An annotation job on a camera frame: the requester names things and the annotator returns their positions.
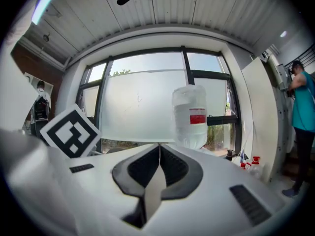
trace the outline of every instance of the ceiling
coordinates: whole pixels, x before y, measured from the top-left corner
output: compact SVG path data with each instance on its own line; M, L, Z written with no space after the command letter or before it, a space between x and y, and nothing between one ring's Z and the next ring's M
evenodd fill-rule
M52 0L24 37L62 64L117 32L169 23L217 30L265 50L292 18L285 0L131 0L123 6L116 1Z

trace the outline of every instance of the teal tank top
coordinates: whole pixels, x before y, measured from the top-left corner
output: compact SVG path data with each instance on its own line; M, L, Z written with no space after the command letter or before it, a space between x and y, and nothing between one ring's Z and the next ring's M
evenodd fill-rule
M295 102L293 106L293 127L306 131L315 132L315 85L311 76L306 72L302 72L307 80L305 86L295 89Z

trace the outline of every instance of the window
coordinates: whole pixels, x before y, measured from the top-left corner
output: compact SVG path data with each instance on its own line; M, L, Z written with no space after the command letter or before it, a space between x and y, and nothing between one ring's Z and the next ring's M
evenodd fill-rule
M218 62L218 57L201 53L189 53L187 57L191 70L202 70L210 72L222 73L224 70Z
M208 126L208 139L204 146L217 156L225 156L235 149L235 124Z
M239 152L239 106L224 58L183 46L161 50L109 57L85 71L77 103L102 132L97 150L173 142L172 93L189 83L206 90L205 148L218 156Z

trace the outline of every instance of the window frame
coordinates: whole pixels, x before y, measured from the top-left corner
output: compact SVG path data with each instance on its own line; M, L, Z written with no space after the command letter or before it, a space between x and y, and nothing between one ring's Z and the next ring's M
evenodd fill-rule
M187 52L216 56L218 59L219 65L221 66L224 72L220 73L220 72L211 72L211 71L203 71L203 70L191 70ZM194 82L195 78L217 79L217 80L227 81L228 83L227 90L229 91L228 93L232 96L232 97L229 97L230 105L235 108L235 109L232 109L232 111L235 112L235 115L207 117L207 125L213 126L213 125L234 123L235 124L235 151L236 153L239 153L241 149L241 142L242 142L242 125L241 125L242 122L241 122L240 105L239 105L238 95L235 88L233 77L225 61L225 58L221 52L213 52L213 51L208 51L208 50L203 50L203 49L187 48L185 46L181 46L181 47L144 49L144 50L132 51L132 52L124 53L124 54L119 54L116 56L109 56L106 59L100 60L86 67L86 70L83 74L80 87L77 93L76 103L78 103L79 95L82 90L99 86L99 90L97 92L96 105L95 105L94 124L98 129L100 129L99 121L100 121L100 109L101 109L101 104L102 104L101 96L103 95L103 91L105 89L106 79L110 76L110 71L113 66L113 62L117 59L123 59L123 58L128 58L131 56L153 54L153 53L181 53L182 59L183 59L183 66L184 66L183 70L186 76L186 83L189 85L195 85L195 82ZM97 65L103 64L103 63L106 63L106 66L105 66L101 79L86 83L86 81L88 81L88 78L92 72L91 68ZM98 152L101 152L102 151L101 140L97 143L96 146L97 146L96 150Z

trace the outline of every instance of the sneaker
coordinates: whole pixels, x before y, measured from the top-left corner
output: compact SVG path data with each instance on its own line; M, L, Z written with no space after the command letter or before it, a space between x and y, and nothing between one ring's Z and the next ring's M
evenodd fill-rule
M291 189L288 189L288 190L283 190L282 194L285 195L288 198L295 198L296 195L298 194L298 192L296 192L295 190L293 190L291 188Z

